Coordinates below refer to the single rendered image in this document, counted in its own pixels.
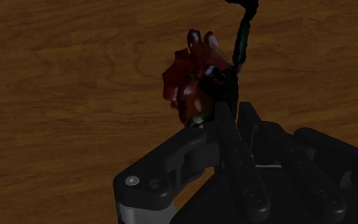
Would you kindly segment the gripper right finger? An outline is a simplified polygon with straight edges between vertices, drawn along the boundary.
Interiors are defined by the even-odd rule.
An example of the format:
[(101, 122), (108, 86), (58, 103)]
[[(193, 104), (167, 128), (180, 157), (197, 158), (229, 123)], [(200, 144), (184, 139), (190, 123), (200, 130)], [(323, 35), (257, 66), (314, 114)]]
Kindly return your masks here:
[(358, 223), (358, 147), (311, 128), (287, 133), (239, 104), (240, 135), (259, 165), (278, 162), (320, 223)]

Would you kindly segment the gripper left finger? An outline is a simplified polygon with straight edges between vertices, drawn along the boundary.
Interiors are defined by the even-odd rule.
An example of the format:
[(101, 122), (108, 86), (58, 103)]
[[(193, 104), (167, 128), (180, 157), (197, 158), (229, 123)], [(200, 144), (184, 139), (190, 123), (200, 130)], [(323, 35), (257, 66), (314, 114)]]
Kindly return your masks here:
[(171, 222), (177, 212), (173, 199), (208, 167), (226, 176), (239, 217), (253, 223), (267, 219), (271, 201), (261, 176), (227, 103), (218, 102), (213, 121), (183, 128), (116, 175), (118, 221)]

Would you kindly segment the dark red flower with stem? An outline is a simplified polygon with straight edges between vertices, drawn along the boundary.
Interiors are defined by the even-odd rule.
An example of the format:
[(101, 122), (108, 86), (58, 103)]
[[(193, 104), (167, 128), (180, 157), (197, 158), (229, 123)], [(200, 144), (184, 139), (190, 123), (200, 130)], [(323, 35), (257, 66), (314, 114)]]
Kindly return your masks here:
[(186, 36), (188, 47), (176, 51), (173, 64), (162, 73), (162, 96), (177, 110), (186, 127), (213, 120), (217, 102), (227, 103), (232, 116), (237, 115), (239, 77), (247, 58), (251, 20), (257, 13), (259, 0), (225, 1), (245, 9), (232, 60), (225, 57), (212, 31), (202, 36), (199, 30), (190, 29)]

